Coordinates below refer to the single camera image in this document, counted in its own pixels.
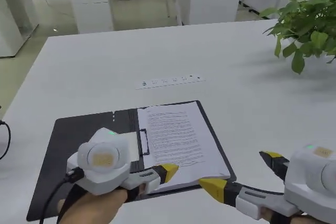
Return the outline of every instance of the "human hand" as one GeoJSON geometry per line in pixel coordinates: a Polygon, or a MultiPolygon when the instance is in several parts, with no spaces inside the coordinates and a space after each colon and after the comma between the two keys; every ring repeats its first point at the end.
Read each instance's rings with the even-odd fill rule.
{"type": "MultiPolygon", "coordinates": [[[[261,210],[261,217],[267,221],[271,221],[274,212],[270,209],[263,208],[261,210]]],[[[297,216],[293,217],[290,224],[326,224],[323,221],[312,218],[311,216],[297,216]]]]}
{"type": "MultiPolygon", "coordinates": [[[[141,185],[140,194],[144,190],[145,185],[141,185]]],[[[65,212],[60,224],[108,224],[114,219],[127,197],[128,193],[125,189],[114,190],[99,196],[86,193],[65,212]]],[[[58,203],[58,212],[61,211],[64,202],[65,200],[60,200],[58,203]]]]}

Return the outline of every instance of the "clipboard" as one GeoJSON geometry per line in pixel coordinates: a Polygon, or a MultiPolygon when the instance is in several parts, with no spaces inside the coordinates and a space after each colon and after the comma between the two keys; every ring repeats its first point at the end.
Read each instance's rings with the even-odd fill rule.
{"type": "MultiPolygon", "coordinates": [[[[208,126],[217,148],[230,172],[231,182],[236,181],[237,177],[224,153],[224,150],[210,124],[209,119],[200,103],[200,101],[188,101],[165,105],[177,105],[196,102],[197,106],[208,126]]],[[[145,129],[139,128],[138,109],[120,110],[115,112],[106,112],[91,115],[74,116],[70,118],[57,119],[55,121],[54,129],[52,131],[46,155],[40,170],[35,191],[30,203],[27,214],[27,221],[38,220],[49,194],[55,185],[63,178],[67,159],[78,150],[78,147],[91,139],[95,132],[105,127],[118,134],[136,132],[138,139],[139,160],[131,163],[131,172],[138,172],[144,170],[143,156],[148,155],[148,150],[142,150],[140,132],[145,129]]],[[[57,216],[57,202],[60,199],[66,198],[71,190],[71,184],[62,186],[57,195],[50,202],[49,208],[46,212],[46,218],[57,216]]],[[[187,186],[179,189],[163,191],[148,195],[141,195],[137,200],[144,200],[173,193],[193,190],[200,188],[199,185],[187,186]]]]}

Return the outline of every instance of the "potted plant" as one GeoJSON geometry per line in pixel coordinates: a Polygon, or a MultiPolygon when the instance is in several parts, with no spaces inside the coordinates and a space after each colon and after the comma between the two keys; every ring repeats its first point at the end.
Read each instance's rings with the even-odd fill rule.
{"type": "Polygon", "coordinates": [[[268,8],[260,16],[274,13],[280,16],[278,22],[265,33],[277,37],[277,57],[281,53],[281,40],[291,40],[282,55],[285,58],[293,55],[294,72],[302,73],[305,58],[329,55],[327,63],[336,59],[336,0],[289,0],[285,7],[268,8]]]}

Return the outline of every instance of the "electrical outlet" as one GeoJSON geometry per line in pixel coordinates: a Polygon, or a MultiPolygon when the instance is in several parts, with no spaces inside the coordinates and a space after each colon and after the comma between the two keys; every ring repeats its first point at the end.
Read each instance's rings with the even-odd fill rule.
{"type": "Polygon", "coordinates": [[[149,89],[149,88],[185,84],[199,81],[205,81],[205,79],[197,74],[190,74],[188,76],[182,76],[182,77],[171,77],[164,79],[152,79],[148,81],[142,81],[138,85],[137,89],[149,89]]]}

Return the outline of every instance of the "floor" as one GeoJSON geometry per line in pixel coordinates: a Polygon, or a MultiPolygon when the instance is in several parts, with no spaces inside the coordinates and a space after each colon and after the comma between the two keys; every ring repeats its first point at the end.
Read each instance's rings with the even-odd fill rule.
{"type": "MultiPolygon", "coordinates": [[[[0,59],[0,119],[11,104],[42,46],[50,36],[77,34],[70,0],[33,0],[39,26],[15,58],[0,59]]],[[[113,0],[116,30],[175,26],[175,15],[167,17],[165,0],[113,0]]],[[[243,9],[236,21],[258,20],[243,9]]]]}

